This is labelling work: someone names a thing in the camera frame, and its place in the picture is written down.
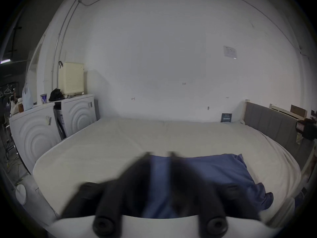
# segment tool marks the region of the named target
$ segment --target clothes hanger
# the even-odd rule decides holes
[[[4,91],[4,94],[11,94],[12,92],[11,92],[11,90],[9,89],[9,85],[7,85],[8,86],[8,88]]]

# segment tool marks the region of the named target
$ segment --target gray floor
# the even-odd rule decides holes
[[[6,136],[3,132],[0,133],[4,144],[6,145]],[[3,167],[0,167],[0,174],[12,199],[16,200],[14,186],[23,184],[27,192],[26,203],[23,205],[24,209],[40,226],[46,228],[53,223],[57,214],[47,203],[44,196],[39,191],[35,180],[23,166],[15,148],[9,151],[9,160],[7,160],[2,142],[0,142],[0,144],[0,165]]]

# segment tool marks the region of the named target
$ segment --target gray headboard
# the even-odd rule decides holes
[[[296,119],[251,102],[246,102],[244,122],[282,145],[297,161],[300,169],[305,166],[314,141],[296,143]]]

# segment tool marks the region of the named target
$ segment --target white mattress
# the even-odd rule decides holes
[[[120,175],[133,159],[150,151],[183,157],[242,154],[255,183],[274,195],[261,212],[266,222],[299,185],[300,168],[282,146],[240,123],[101,119],[54,146],[36,162],[33,176],[51,207],[61,213],[83,182]]]

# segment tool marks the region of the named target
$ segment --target dryer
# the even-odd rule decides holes
[[[30,174],[35,162],[61,142],[53,108],[54,103],[35,105],[10,117],[14,143]]]
[[[64,129],[66,137],[96,121],[92,94],[55,101],[55,109],[57,119]]]

